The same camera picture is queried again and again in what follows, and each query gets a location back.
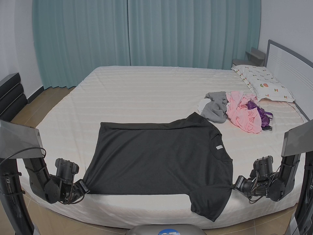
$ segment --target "bed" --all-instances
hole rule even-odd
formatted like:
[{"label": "bed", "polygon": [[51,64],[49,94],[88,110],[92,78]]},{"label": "bed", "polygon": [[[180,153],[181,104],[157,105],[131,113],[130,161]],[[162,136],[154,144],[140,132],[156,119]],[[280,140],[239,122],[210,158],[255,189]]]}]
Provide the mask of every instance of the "bed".
[{"label": "bed", "polygon": [[[233,182],[238,175],[249,176],[255,159],[272,155],[273,168],[281,162],[284,132],[312,119],[313,64],[291,50],[269,41],[267,68],[291,90],[297,105],[261,100],[272,112],[273,131],[246,133],[229,120],[215,124],[233,159]],[[301,83],[301,93],[292,81]],[[98,67],[61,100],[37,126],[40,131],[48,170],[55,174],[57,158],[71,160],[80,167],[75,180],[83,178],[95,151],[100,122],[169,123],[197,112],[198,102],[207,92],[250,90],[232,70],[182,67],[107,66]],[[250,205],[233,191],[222,214],[215,222],[190,211],[187,195],[110,196],[86,195],[76,205],[49,204],[32,193],[22,161],[21,184],[42,206],[83,222],[121,228],[142,224],[192,224],[202,229],[225,227],[294,206],[301,190],[304,156],[301,157],[293,191],[279,202],[262,198]]]}]

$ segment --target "round blue logo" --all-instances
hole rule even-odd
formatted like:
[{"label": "round blue logo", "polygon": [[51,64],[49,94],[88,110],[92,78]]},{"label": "round blue logo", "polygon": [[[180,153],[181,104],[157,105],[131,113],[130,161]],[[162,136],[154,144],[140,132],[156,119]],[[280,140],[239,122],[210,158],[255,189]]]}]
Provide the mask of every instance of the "round blue logo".
[{"label": "round blue logo", "polygon": [[160,231],[158,235],[180,235],[180,233],[174,229],[165,229]]}]

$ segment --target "purple strap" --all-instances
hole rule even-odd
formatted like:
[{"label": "purple strap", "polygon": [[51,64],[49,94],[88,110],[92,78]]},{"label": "purple strap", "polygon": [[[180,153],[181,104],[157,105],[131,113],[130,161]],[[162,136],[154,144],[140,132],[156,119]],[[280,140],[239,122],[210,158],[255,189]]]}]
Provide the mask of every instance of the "purple strap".
[{"label": "purple strap", "polygon": [[251,110],[251,109],[254,109],[254,108],[257,108],[258,109],[258,113],[260,114],[260,117],[261,117],[261,120],[262,120],[262,124],[261,124],[261,127],[266,127],[266,126],[269,126],[269,121],[271,119],[273,119],[273,114],[271,112],[266,112],[264,111],[263,108],[260,108],[259,106],[257,106],[254,102],[252,101],[249,101],[247,103],[247,107],[248,107],[248,110]]}]

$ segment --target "curtain fold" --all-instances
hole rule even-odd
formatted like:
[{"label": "curtain fold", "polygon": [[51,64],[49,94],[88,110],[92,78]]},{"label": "curtain fold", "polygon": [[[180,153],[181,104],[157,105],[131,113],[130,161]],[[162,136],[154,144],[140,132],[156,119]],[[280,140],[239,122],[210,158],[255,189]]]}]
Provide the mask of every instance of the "curtain fold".
[{"label": "curtain fold", "polygon": [[258,47],[261,0],[128,0],[131,65],[230,69]]},{"label": "curtain fold", "polygon": [[33,0],[33,31],[44,88],[130,65],[127,0]]}]

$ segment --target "gray garment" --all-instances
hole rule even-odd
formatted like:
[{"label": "gray garment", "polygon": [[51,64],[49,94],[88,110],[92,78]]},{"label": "gray garment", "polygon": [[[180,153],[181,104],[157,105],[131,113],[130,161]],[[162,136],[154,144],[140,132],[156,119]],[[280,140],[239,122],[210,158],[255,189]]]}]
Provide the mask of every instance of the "gray garment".
[{"label": "gray garment", "polygon": [[209,92],[205,98],[210,98],[211,102],[205,105],[201,116],[214,123],[224,123],[227,119],[226,92]]}]

